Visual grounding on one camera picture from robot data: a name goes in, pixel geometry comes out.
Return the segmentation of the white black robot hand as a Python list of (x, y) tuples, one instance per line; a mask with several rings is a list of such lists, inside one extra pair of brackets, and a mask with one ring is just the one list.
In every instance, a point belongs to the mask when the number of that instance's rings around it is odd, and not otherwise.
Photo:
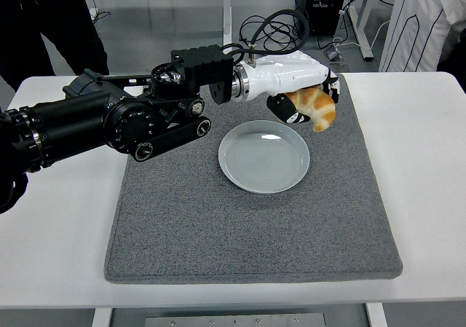
[(266, 55), (234, 67), (233, 101), (247, 102), (266, 94), (266, 106), (279, 120), (311, 122), (315, 132), (328, 129), (335, 120), (339, 91), (338, 76), (301, 51)]

